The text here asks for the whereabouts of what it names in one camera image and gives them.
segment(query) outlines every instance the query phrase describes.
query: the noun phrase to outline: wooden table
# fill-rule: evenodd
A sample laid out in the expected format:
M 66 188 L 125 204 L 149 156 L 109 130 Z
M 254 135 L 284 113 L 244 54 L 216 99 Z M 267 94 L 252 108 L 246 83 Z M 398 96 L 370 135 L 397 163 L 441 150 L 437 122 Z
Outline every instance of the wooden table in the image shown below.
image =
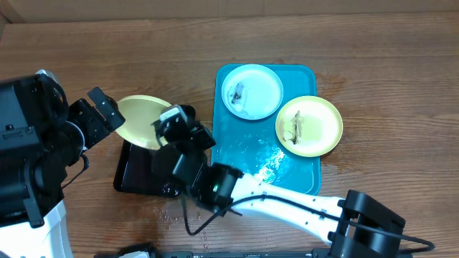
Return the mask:
M 365 191 L 407 220 L 406 234 L 436 243 L 416 257 L 459 255 L 459 13 L 12 24 L 0 45 L 0 79 L 46 68 L 72 102 L 94 86 L 116 100 L 153 95 L 193 105 L 208 126 L 227 63 L 309 66 L 318 95 L 344 119 L 341 142 L 322 160 L 320 195 Z M 148 241 L 197 252 L 323 246 L 233 215 L 187 236 L 178 199 L 113 189 L 121 144 L 112 134 L 87 152 L 90 169 L 65 189 L 77 257 Z M 190 213 L 193 228 L 209 217 Z

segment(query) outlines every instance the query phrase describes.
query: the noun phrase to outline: blue tray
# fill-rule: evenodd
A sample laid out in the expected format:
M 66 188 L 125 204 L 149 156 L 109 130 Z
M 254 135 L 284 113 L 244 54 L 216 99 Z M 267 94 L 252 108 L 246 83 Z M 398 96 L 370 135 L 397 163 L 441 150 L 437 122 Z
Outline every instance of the blue tray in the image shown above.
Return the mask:
M 321 159 L 300 157 L 289 152 L 275 134 L 275 119 L 282 106 L 296 97 L 317 96 L 313 71 L 297 64 L 263 64 L 279 76 L 284 98 L 280 108 L 270 117 L 251 121 L 233 115 L 222 99 L 225 77 L 241 65 L 227 64 L 217 73 L 212 130 L 217 144 L 212 148 L 211 163 L 234 166 L 275 186 L 304 194 L 318 194 L 321 189 Z

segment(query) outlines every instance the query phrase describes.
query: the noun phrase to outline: wire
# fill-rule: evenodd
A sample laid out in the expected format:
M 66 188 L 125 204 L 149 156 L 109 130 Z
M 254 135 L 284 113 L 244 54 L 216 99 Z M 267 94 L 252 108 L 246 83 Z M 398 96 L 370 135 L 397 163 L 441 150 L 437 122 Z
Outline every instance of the wire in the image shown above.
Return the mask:
M 293 201 L 290 201 L 290 200 L 287 200 L 287 199 L 284 199 L 284 198 L 281 198 L 281 197 L 278 197 L 278 196 L 269 196 L 269 195 L 251 196 L 251 197 L 240 199 L 239 201 L 235 201 L 234 203 L 230 204 L 229 206 L 226 206 L 223 209 L 221 209 L 220 211 L 218 211 L 217 213 L 213 214 L 195 232 L 191 232 L 191 230 L 189 228 L 189 225 L 188 225 L 188 216 L 186 214 L 186 199 L 185 199 L 185 196 L 182 194 L 181 205 L 183 206 L 183 210 L 184 210 L 184 221 L 185 221 L 186 232 L 190 236 L 197 235 L 200 231 L 202 231 L 202 229 L 204 229 L 207 225 L 209 225 L 214 219 L 216 219 L 218 216 L 223 215 L 225 212 L 230 210 L 233 206 L 236 206 L 238 204 L 244 203 L 246 201 L 257 200 L 257 199 L 271 199 L 271 200 L 281 201 L 283 203 L 290 204 L 290 205 L 298 207 L 300 209 L 309 211 L 309 212 L 311 212 L 313 214 L 317 214 L 317 215 L 322 216 L 324 218 L 332 219 L 334 221 L 338 221 L 340 223 L 347 224 L 349 226 L 354 226 L 356 228 L 364 229 L 364 230 L 367 230 L 367 231 L 370 231 L 370 232 L 373 232 L 373 233 L 376 233 L 376 234 L 385 235 L 387 237 L 393 237 L 393 238 L 400 239 L 400 240 L 406 240 L 406 241 L 410 241 L 410 242 L 414 242 L 414 243 L 418 243 L 418 244 L 424 244 L 426 246 L 426 247 L 415 248 L 415 249 L 401 249 L 401 250 L 399 250 L 399 254 L 412 254 L 412 253 L 415 253 L 415 252 L 426 252 L 426 251 L 431 251 L 431 250 L 433 250 L 435 248 L 435 245 L 432 242 L 424 240 L 424 239 L 420 239 L 420 238 L 413 237 L 413 236 L 405 236 L 405 235 L 402 235 L 402 234 L 395 234 L 395 233 L 384 231 L 384 230 L 381 230 L 381 229 L 375 229 L 375 228 L 372 228 L 370 226 L 365 226 L 365 225 L 358 224 L 358 223 L 356 223 L 354 221 L 348 221 L 348 220 L 345 220 L 345 219 L 341 219 L 341 218 L 339 218 L 337 216 L 333 216 L 333 215 L 327 214 L 327 213 L 322 212 L 322 211 L 317 211 L 317 210 L 312 209 L 310 207 L 304 206 L 302 204 L 297 204 L 296 202 L 293 202 Z
M 75 179 L 77 179 L 78 176 L 80 176 L 83 172 L 85 172 L 89 168 L 89 159 L 86 157 L 86 155 L 81 154 L 80 157 L 83 159 L 83 162 L 84 162 L 83 169 L 76 176 L 74 176 L 72 179 L 70 179 L 70 181 L 68 183 L 66 183 L 64 186 L 62 186 L 62 189 L 66 188 L 68 185 L 70 185 Z

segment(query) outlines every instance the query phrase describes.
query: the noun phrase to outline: plate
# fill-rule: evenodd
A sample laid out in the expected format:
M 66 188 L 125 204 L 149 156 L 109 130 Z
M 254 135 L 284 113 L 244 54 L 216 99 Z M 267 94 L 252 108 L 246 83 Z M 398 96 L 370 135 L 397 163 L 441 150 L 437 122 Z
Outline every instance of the plate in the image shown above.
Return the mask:
M 128 142 L 142 148 L 158 150 L 155 127 L 151 124 L 159 119 L 164 108 L 171 104 L 157 97 L 132 95 L 118 101 L 118 109 L 126 119 L 116 132 Z
M 271 69 L 260 64 L 245 64 L 224 79 L 222 99 L 228 110 L 239 118 L 263 119 L 280 107 L 283 86 Z
M 316 157 L 338 144 L 343 134 L 343 120 L 329 101 L 314 96 L 297 97 L 280 109 L 275 132 L 290 152 Z

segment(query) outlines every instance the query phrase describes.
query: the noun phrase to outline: black cable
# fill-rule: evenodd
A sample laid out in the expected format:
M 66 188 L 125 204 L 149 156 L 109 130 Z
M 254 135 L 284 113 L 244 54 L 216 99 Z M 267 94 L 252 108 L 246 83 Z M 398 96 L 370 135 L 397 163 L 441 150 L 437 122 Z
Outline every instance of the black cable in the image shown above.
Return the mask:
M 62 186 L 62 189 L 66 188 L 68 185 L 70 185 L 75 179 L 77 179 L 78 176 L 80 176 L 83 172 L 85 172 L 89 168 L 89 159 L 86 157 L 86 155 L 81 154 L 80 157 L 83 159 L 83 162 L 84 162 L 83 169 L 76 176 L 74 176 L 72 179 L 70 179 L 70 181 L 68 183 L 66 183 L 64 186 Z
M 239 201 L 235 201 L 234 203 L 230 204 L 229 206 L 226 206 L 223 209 L 221 209 L 220 211 L 218 211 L 217 213 L 213 214 L 195 232 L 191 232 L 191 230 L 189 228 L 189 225 L 188 225 L 188 216 L 186 214 L 186 199 L 185 199 L 185 196 L 182 194 L 181 205 L 183 206 L 183 210 L 184 210 L 184 221 L 185 221 L 186 232 L 190 236 L 194 236 L 194 235 L 198 234 L 200 231 L 202 231 L 202 229 L 204 229 L 207 225 L 209 225 L 218 216 L 221 216 L 225 212 L 230 210 L 233 206 L 236 206 L 238 204 L 244 203 L 246 201 L 257 200 L 257 199 L 271 199 L 271 200 L 281 201 L 283 203 L 290 204 L 290 205 L 298 207 L 300 209 L 309 211 L 309 212 L 311 212 L 313 214 L 318 214 L 319 216 L 322 216 L 324 218 L 333 219 L 334 221 L 338 221 L 338 222 L 341 222 L 343 224 L 347 224 L 349 226 L 354 226 L 356 228 L 364 229 L 364 230 L 367 230 L 367 231 L 370 231 L 370 232 L 373 232 L 373 233 L 376 233 L 376 234 L 385 235 L 385 236 L 388 236 L 388 237 L 394 237 L 396 239 L 406 240 L 406 241 L 410 241 L 410 242 L 414 242 L 414 243 L 418 243 L 418 244 L 424 244 L 426 246 L 426 247 L 415 248 L 415 249 L 401 249 L 401 250 L 399 250 L 399 254 L 412 254 L 412 253 L 415 253 L 415 252 L 426 252 L 426 251 L 431 251 L 431 250 L 433 250 L 435 248 L 435 245 L 432 242 L 424 240 L 424 239 L 420 239 L 420 238 L 413 237 L 413 236 L 405 236 L 405 235 L 402 235 L 402 234 L 395 234 L 395 233 L 384 231 L 384 230 L 381 230 L 381 229 L 375 229 L 375 228 L 372 228 L 370 226 L 364 226 L 364 225 L 358 224 L 358 223 L 356 223 L 354 221 L 348 221 L 348 220 L 345 220 L 345 219 L 341 219 L 341 218 L 339 218 L 337 216 L 333 216 L 333 215 L 327 214 L 327 213 L 322 212 L 322 211 L 317 211 L 317 210 L 312 209 L 310 207 L 304 206 L 302 204 L 297 204 L 296 202 L 293 202 L 293 201 L 290 201 L 290 200 L 287 200 L 287 199 L 284 199 L 284 198 L 281 198 L 281 197 L 278 197 L 278 196 L 269 196 L 269 195 L 251 196 L 251 197 L 240 199 Z

